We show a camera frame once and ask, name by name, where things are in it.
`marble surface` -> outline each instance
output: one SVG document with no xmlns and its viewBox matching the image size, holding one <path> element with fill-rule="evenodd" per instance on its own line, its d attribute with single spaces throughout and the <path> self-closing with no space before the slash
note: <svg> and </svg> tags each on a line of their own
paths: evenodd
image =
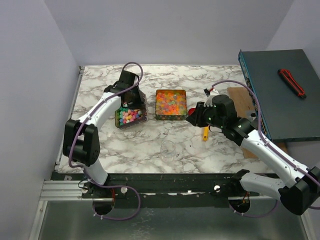
<svg viewBox="0 0 320 240">
<path fill-rule="evenodd" d="M 195 107 L 204 101 L 203 89 L 220 80 L 236 80 L 244 83 L 241 69 L 231 66 L 178 66 L 143 65 L 144 76 L 140 89 L 147 96 L 148 121 L 120 130 L 114 117 L 108 119 L 99 132 L 102 166 L 109 173 L 235 173 L 248 169 L 255 173 L 271 170 L 260 160 L 244 159 L 242 150 L 221 133 L 209 133 L 208 141 L 202 141 L 203 129 L 186 121 L 162 121 L 155 119 L 155 93 L 157 89 L 184 89 L 187 107 Z M 72 119 L 85 114 L 100 99 L 106 86 L 119 79 L 122 66 L 87 66 L 77 95 Z M 129 66 L 129 71 L 139 74 L 139 68 Z M 235 83 L 216 86 L 221 94 Z M 162 160 L 160 147 L 164 140 L 175 143 L 175 159 Z M 60 173 L 78 173 L 79 168 L 68 166 L 62 156 Z"/>
</svg>

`gray wall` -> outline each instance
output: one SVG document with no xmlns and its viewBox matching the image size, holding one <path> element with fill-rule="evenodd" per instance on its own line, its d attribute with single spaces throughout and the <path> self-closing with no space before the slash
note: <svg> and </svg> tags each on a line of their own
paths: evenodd
<svg viewBox="0 0 320 240">
<path fill-rule="evenodd" d="M 320 1 L 296 0 L 268 46 L 268 50 L 303 49 L 320 76 Z M 320 142 L 288 145 L 291 156 L 310 167 L 320 168 Z M 320 200 L 314 204 L 320 206 Z M 309 210 L 317 239 L 320 239 L 320 210 Z"/>
<path fill-rule="evenodd" d="M 42 0 L 2 0 L 0 33 L 0 239 L 24 240 L 79 69 Z"/>
<path fill-rule="evenodd" d="M 238 64 L 293 0 L 44 0 L 81 65 Z"/>
</svg>

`red box cutter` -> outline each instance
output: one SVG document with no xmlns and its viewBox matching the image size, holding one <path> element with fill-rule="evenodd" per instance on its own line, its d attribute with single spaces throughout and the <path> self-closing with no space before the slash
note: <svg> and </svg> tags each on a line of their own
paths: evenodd
<svg viewBox="0 0 320 240">
<path fill-rule="evenodd" d="M 295 81 L 289 70 L 279 69 L 278 74 L 298 97 L 301 97 L 303 99 L 307 97 L 307 95 L 305 94 L 305 90 Z"/>
</svg>

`glass cup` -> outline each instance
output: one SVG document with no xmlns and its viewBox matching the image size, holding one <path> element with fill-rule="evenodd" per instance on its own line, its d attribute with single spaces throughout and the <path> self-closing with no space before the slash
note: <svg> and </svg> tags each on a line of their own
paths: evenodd
<svg viewBox="0 0 320 240">
<path fill-rule="evenodd" d="M 163 161 L 173 161 L 176 155 L 176 145 L 169 140 L 165 140 L 160 148 L 161 159 Z"/>
</svg>

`wooden board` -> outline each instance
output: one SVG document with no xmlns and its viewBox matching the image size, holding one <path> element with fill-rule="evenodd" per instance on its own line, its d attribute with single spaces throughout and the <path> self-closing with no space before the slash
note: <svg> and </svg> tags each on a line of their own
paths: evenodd
<svg viewBox="0 0 320 240">
<path fill-rule="evenodd" d="M 254 106 L 252 104 L 252 100 L 249 96 L 248 90 L 244 87 L 228 87 L 227 92 L 229 97 L 234 102 L 234 107 L 237 112 L 237 115 L 241 118 L 248 118 L 248 114 L 253 112 Z M 288 153 L 287 147 L 284 142 L 276 144 L 281 150 Z M 246 159 L 257 159 L 258 157 L 254 155 L 252 152 L 242 149 L 243 156 Z"/>
</svg>

